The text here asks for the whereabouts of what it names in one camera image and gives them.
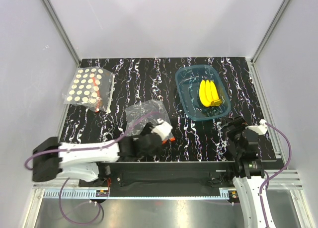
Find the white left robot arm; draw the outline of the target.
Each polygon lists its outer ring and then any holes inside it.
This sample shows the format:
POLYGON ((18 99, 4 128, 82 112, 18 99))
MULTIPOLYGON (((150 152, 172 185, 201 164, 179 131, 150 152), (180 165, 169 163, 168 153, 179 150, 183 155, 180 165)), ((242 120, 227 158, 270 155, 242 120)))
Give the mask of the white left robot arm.
POLYGON ((56 137, 50 137, 27 159, 32 162, 32 181, 40 183, 67 177, 102 186, 107 181, 107 174, 99 169, 98 163, 135 162, 153 156, 162 148, 171 129, 168 122, 158 120, 156 124, 148 122, 137 135, 102 143, 60 143, 56 137))

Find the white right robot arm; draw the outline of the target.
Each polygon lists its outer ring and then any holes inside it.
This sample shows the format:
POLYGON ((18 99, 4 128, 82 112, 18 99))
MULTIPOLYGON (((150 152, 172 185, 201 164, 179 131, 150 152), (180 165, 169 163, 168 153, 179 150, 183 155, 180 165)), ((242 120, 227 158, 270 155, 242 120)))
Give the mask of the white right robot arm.
POLYGON ((258 151, 259 136, 265 135, 267 126, 262 119, 249 126, 242 116, 227 118, 222 131, 234 143, 230 154, 234 165, 226 173, 226 182, 235 187, 241 206, 245 228, 276 227, 270 211, 266 186, 266 173, 258 151))

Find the clear zip bag orange zipper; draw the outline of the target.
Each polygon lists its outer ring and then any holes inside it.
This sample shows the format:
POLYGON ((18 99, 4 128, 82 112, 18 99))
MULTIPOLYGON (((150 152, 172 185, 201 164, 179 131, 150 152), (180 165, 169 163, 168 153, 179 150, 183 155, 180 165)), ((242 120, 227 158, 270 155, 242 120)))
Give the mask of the clear zip bag orange zipper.
POLYGON ((157 119, 163 119, 171 124, 167 110, 160 100, 151 99, 129 106, 125 109, 125 114, 127 126, 124 135, 127 137, 140 134, 148 122, 155 126, 157 119))

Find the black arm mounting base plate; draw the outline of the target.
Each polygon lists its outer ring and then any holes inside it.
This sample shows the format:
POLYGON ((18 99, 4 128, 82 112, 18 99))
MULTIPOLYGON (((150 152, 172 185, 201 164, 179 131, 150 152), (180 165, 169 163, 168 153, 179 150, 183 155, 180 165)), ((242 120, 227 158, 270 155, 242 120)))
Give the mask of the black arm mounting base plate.
POLYGON ((96 181, 85 182, 73 178, 70 180, 77 181, 79 187, 102 186, 105 181, 111 182, 113 177, 119 178, 123 173, 132 175, 133 179, 141 181, 169 181, 172 179, 180 181, 183 178, 198 179, 200 177, 210 180, 210 174, 220 170, 225 172, 225 179, 230 180, 230 168, 234 163, 233 161, 99 163, 99 178, 96 181))

